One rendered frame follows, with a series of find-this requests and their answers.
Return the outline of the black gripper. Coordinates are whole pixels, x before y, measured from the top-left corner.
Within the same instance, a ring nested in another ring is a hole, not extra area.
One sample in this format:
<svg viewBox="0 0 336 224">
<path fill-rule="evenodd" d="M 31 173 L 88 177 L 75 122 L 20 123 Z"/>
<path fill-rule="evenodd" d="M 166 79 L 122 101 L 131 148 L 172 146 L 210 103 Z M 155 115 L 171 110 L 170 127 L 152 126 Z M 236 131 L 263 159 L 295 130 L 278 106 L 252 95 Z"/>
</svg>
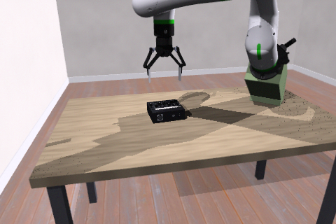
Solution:
<svg viewBox="0 0 336 224">
<path fill-rule="evenodd" d="M 175 50 L 182 62 L 182 64 L 180 64 L 180 62 L 175 58 L 175 56 L 172 55 L 172 51 Z M 156 51 L 157 54 L 154 56 L 154 58 L 151 60 L 151 62 L 148 64 L 147 63 L 149 61 L 149 59 L 151 58 L 152 53 Z M 155 61 L 159 58 L 159 56 L 161 57 L 168 57 L 171 56 L 171 58 L 179 65 L 178 67 L 178 79 L 179 81 L 181 81 L 181 74 L 182 74 L 182 67 L 184 67 L 186 65 L 186 63 L 184 62 L 184 59 L 180 53 L 179 47 L 173 47 L 172 46 L 172 37 L 169 38 L 158 38 L 156 37 L 156 48 L 149 48 L 149 53 L 148 56 L 143 64 L 143 67 L 147 69 L 147 74 L 148 74 L 148 82 L 151 82 L 151 70 L 150 68 L 152 67 L 152 65 L 155 63 Z"/>
</svg>

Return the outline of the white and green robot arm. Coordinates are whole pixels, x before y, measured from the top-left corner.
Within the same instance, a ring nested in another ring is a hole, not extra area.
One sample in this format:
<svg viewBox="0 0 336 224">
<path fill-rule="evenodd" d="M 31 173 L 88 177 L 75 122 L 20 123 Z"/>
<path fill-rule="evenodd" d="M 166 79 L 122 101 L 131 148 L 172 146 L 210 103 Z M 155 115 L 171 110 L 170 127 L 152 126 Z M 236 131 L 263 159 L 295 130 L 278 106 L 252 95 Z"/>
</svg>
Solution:
<svg viewBox="0 0 336 224">
<path fill-rule="evenodd" d="M 143 18 L 153 17 L 154 36 L 169 38 L 174 35 L 175 8 L 219 1 L 229 0 L 132 0 L 132 7 Z M 278 21 L 277 0 L 251 0 L 245 48 L 250 71 L 257 79 L 268 80 L 275 77 L 281 64 L 290 61 L 287 47 L 294 44 L 296 39 L 277 44 Z"/>
</svg>

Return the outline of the black lighting desk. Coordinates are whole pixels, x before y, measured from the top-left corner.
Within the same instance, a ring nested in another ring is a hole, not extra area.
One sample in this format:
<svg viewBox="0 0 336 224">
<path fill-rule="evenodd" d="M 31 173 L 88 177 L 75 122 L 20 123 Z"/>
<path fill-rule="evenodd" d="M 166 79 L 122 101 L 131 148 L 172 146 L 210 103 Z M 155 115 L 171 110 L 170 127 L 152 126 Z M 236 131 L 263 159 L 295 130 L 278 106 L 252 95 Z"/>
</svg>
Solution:
<svg viewBox="0 0 336 224">
<path fill-rule="evenodd" d="M 176 99 L 147 102 L 147 112 L 153 123 L 185 119 L 185 109 Z"/>
</svg>

